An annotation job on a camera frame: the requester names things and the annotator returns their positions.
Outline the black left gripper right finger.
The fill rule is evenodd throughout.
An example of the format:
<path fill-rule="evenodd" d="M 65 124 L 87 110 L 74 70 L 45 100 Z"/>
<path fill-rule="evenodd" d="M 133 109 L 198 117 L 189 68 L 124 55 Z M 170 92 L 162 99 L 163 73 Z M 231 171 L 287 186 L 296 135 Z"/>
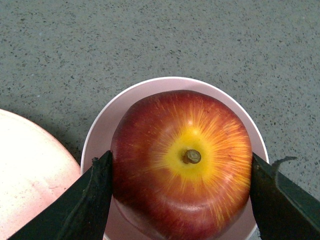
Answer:
<path fill-rule="evenodd" d="M 280 173 L 281 163 L 269 164 L 253 154 L 250 201 L 263 240 L 318 240 L 320 202 Z"/>

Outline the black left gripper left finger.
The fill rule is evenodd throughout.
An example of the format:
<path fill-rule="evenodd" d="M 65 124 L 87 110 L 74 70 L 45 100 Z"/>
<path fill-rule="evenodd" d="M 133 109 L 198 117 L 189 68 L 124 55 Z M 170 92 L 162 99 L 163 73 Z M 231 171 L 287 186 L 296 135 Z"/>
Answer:
<path fill-rule="evenodd" d="M 112 154 L 92 166 L 56 201 L 14 233 L 12 240 L 101 240 L 112 198 Z"/>

